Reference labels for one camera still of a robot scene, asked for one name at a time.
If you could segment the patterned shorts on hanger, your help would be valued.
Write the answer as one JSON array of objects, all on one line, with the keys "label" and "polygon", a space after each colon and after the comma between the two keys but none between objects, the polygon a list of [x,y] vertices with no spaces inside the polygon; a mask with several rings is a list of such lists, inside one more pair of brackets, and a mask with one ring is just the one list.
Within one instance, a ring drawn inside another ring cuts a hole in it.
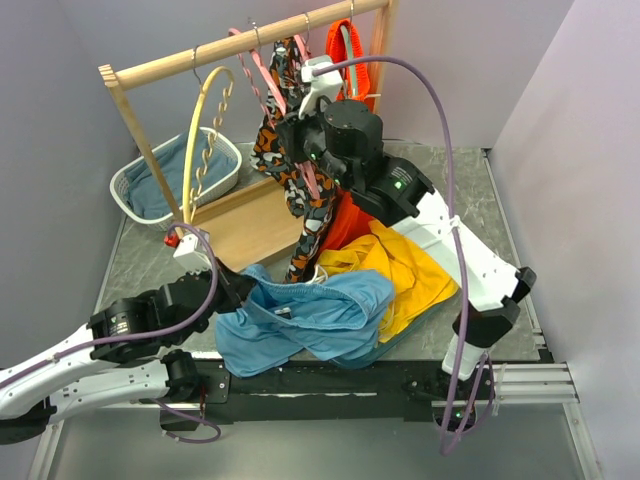
[{"label": "patterned shorts on hanger", "polygon": [[[287,110],[291,112],[300,105],[307,93],[301,80],[300,54],[293,37],[276,41],[273,48],[268,72],[283,97]],[[258,130],[250,154],[250,164],[283,188],[284,200],[290,214],[302,220],[302,230],[284,281],[304,282],[313,274],[313,263],[332,220],[336,185],[329,177],[315,170],[318,195],[312,195],[302,172],[287,156],[273,128],[283,117],[273,94],[267,95],[265,106],[268,113],[264,115]]]}]

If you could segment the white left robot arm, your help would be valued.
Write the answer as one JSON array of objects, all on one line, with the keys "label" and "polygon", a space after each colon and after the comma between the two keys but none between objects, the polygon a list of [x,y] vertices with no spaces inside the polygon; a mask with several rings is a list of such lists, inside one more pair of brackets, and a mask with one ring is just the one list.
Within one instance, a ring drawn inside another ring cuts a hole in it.
[{"label": "white left robot arm", "polygon": [[181,345],[254,287],[234,272],[186,274],[113,302],[73,334],[1,372],[1,442],[21,443],[86,410],[127,401],[184,402],[202,389]]}]

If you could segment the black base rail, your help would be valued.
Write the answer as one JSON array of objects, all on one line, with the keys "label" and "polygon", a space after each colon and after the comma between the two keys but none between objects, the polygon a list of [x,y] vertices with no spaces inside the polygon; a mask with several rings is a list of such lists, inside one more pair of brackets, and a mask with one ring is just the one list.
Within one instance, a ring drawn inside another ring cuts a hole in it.
[{"label": "black base rail", "polygon": [[207,420],[238,422],[402,419],[439,421],[450,375],[430,360],[379,361],[347,370],[320,361],[290,361],[239,378],[220,360],[197,360],[195,379],[170,404],[192,404]]}]

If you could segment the light blue shorts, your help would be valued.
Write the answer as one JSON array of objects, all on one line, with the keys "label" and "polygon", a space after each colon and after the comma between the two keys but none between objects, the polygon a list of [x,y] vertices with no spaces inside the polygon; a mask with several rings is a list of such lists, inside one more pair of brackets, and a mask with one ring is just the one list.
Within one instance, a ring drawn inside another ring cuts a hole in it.
[{"label": "light blue shorts", "polygon": [[393,284],[374,270],[333,275],[321,283],[282,284],[260,265],[241,308],[219,314],[215,342],[227,370],[252,377],[306,350],[321,361],[350,361],[378,343],[379,325],[395,297]]}]

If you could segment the yellow shorts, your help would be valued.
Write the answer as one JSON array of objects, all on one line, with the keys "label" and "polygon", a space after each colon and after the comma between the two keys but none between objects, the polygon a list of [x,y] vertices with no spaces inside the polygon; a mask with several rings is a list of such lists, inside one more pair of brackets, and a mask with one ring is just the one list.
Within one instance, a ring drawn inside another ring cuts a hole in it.
[{"label": "yellow shorts", "polygon": [[394,287],[394,300],[379,326],[379,341],[386,343],[403,332],[421,314],[458,291],[458,285],[417,244],[373,220],[370,232],[339,250],[325,250],[319,265],[333,276],[374,270]]}]

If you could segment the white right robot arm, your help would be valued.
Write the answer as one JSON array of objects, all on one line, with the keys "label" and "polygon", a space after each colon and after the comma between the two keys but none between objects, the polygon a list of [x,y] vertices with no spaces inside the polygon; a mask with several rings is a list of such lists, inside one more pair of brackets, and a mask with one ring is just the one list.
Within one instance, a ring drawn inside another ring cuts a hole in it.
[{"label": "white right robot arm", "polygon": [[353,100],[318,106],[311,115],[291,112],[277,122],[286,154],[310,162],[362,211],[414,242],[466,295],[437,376],[445,396],[460,398],[481,357],[512,329],[537,276],[495,254],[414,163],[385,152],[379,116]]}]

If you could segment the green hanger under orange shorts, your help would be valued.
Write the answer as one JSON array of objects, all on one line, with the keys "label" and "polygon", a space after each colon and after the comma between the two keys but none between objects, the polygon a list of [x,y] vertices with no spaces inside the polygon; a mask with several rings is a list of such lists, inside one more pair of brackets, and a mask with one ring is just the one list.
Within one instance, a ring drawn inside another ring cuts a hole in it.
[{"label": "green hanger under orange shorts", "polygon": [[[354,60],[356,58],[354,43],[353,43],[353,17],[355,10],[355,1],[350,1],[350,13],[349,22],[341,22],[339,27],[340,35],[342,37],[345,54],[347,60]],[[347,98],[362,100],[363,96],[360,92],[360,82],[358,79],[357,68],[355,64],[349,65],[344,70],[344,94]]]}]

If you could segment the wooden clothes rack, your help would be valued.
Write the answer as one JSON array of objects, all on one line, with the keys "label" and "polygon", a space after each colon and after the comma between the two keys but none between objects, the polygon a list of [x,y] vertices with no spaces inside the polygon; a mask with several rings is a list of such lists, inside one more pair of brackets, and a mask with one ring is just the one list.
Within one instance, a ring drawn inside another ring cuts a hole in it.
[{"label": "wooden clothes rack", "polygon": [[251,263],[270,262],[289,254],[302,231],[302,222],[286,212],[280,187],[271,179],[227,195],[199,211],[188,204],[180,207],[130,105],[127,92],[240,53],[257,54],[261,46],[275,40],[370,11],[376,13],[370,51],[384,53],[392,34],[396,6],[395,1],[341,1],[124,70],[116,71],[109,64],[99,67],[104,85],[162,191],[171,216],[190,220],[209,232],[211,245],[229,267],[240,270]]}]

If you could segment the orange shorts on hanger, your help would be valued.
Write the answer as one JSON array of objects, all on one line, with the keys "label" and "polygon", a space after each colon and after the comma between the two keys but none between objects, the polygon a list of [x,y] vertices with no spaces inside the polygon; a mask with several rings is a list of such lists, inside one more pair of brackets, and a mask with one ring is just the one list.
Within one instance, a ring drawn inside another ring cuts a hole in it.
[{"label": "orange shorts on hanger", "polygon": [[[340,35],[339,27],[341,22],[349,22],[349,19],[342,19],[334,22],[330,27],[326,38],[326,53],[331,57],[334,64],[346,61],[344,43]],[[356,27],[353,25],[353,43],[356,57],[363,55],[363,48]],[[365,64],[356,65],[358,79],[360,82],[360,92],[364,101],[370,93],[371,83],[368,70]],[[372,217],[364,213],[352,200],[351,194],[336,188],[336,195],[333,203],[333,216],[327,234],[320,244],[317,255],[326,250],[340,250],[357,238],[370,233],[369,222]]]}]

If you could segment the yellow hanger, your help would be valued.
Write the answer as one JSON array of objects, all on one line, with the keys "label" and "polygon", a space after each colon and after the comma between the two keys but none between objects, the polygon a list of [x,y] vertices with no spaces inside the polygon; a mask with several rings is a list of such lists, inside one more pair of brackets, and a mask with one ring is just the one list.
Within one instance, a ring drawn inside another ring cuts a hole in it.
[{"label": "yellow hanger", "polygon": [[[213,157],[215,143],[219,137],[224,116],[228,110],[229,100],[234,89],[234,75],[231,70],[225,66],[214,68],[205,80],[202,80],[196,71],[198,47],[195,46],[191,55],[191,66],[193,74],[198,80],[199,95],[196,100],[191,123],[188,130],[187,145],[185,151],[182,200],[183,200],[183,220],[191,224],[195,218],[197,210],[197,201],[202,196],[204,187],[204,178],[209,171],[209,161]],[[219,76],[225,76],[228,85],[222,89],[222,97],[218,104],[217,114],[213,119],[212,132],[207,134],[207,146],[201,151],[201,163],[194,169],[194,159],[196,154],[196,143],[200,132],[200,120],[209,95],[209,89]]]}]

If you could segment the pink hanger under patterned shorts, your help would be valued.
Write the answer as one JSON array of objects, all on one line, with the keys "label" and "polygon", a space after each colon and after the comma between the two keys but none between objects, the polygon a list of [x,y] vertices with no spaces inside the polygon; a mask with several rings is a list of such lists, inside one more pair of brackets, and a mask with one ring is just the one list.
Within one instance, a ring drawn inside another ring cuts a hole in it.
[{"label": "pink hanger under patterned shorts", "polygon": [[305,19],[305,34],[296,34],[293,36],[294,42],[298,48],[301,64],[304,65],[308,60],[311,59],[311,50],[309,47],[309,39],[311,32],[311,22],[310,17],[307,12],[303,13]]}]

